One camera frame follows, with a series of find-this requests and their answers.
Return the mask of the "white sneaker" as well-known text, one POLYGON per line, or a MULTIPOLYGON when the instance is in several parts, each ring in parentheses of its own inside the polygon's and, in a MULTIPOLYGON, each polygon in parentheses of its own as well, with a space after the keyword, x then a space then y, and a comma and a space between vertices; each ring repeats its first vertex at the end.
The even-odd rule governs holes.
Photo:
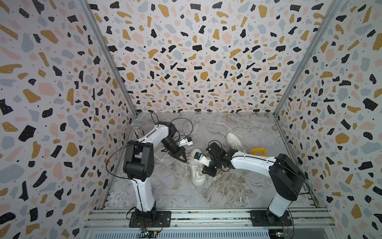
POLYGON ((195 159, 195 154, 196 153, 201 153, 201 150, 198 149, 198 148, 195 148, 191 152, 190 157, 188 158, 188 165, 191 168, 191 180, 192 180, 192 183, 196 187, 201 187, 201 186, 203 186, 205 184, 207 175, 202 173, 204 165, 201 164, 197 159, 195 159))
POLYGON ((242 141, 240 137, 230 128, 223 136, 223 145, 240 152, 251 154, 247 142, 242 141))

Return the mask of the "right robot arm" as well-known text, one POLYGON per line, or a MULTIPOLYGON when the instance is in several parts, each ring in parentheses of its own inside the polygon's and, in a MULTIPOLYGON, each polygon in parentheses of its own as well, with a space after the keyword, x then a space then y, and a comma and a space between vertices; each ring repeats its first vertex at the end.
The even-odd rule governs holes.
POLYGON ((201 152, 194 159, 204 167, 203 174, 215 177, 219 169, 242 169, 259 173, 272 180, 276 190, 267 210, 268 221, 278 221, 287 212, 290 204, 297 200, 305 177, 299 167, 285 154, 277 157, 255 156, 236 149, 225 151, 217 143, 206 148, 209 157, 201 152))

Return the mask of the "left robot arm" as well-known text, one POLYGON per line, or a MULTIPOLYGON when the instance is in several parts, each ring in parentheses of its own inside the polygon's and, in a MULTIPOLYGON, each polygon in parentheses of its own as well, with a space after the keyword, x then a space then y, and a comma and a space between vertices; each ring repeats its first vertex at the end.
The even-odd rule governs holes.
POLYGON ((156 207, 150 177, 154 171, 154 149, 163 144, 169 155, 187 162, 186 150, 174 139, 177 128, 172 122, 160 121, 148 134, 128 142, 123 172, 132 180, 137 198, 136 210, 141 214, 153 212, 156 207))

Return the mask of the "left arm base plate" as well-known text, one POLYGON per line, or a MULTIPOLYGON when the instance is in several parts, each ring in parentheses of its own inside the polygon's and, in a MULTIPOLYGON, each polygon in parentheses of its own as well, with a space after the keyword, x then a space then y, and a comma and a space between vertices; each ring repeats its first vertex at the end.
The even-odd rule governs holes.
POLYGON ((142 212, 135 210, 130 216, 130 228, 169 228, 171 211, 142 212))

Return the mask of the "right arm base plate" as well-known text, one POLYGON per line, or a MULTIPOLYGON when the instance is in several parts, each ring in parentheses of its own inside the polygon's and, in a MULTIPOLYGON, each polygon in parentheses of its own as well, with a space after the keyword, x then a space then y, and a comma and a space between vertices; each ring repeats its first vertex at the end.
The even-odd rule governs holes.
POLYGON ((250 211, 250 220, 253 227, 282 227, 292 226, 291 215, 288 211, 284 211, 281 217, 276 216, 268 209, 250 211))

